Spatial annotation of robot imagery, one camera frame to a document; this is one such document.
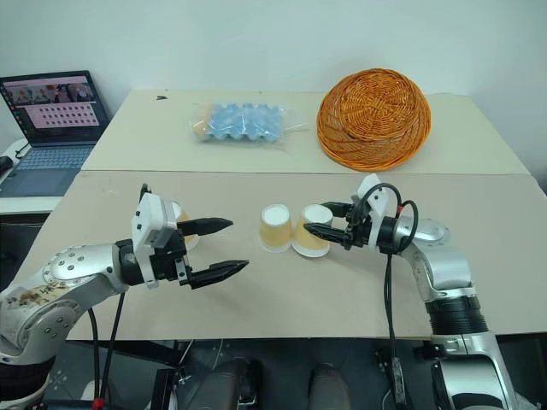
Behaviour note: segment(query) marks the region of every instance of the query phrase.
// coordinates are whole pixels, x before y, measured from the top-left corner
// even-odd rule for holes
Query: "wicker basket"
[[[323,150],[358,171],[379,171],[408,160],[430,129],[431,112],[418,86],[380,68],[340,81],[317,114]]]

